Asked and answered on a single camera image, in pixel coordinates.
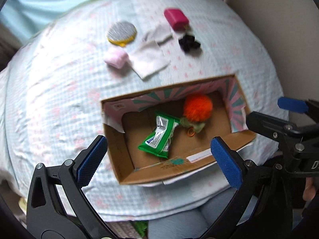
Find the person's hand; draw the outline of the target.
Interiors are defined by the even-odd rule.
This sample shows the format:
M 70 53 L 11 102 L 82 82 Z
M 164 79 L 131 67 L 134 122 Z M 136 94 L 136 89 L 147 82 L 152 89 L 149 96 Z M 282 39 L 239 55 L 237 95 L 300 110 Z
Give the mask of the person's hand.
M 305 182 L 305 189 L 303 192 L 303 199 L 305 201 L 311 201 L 316 195 L 316 187 L 314 185 L 314 178 L 307 177 Z

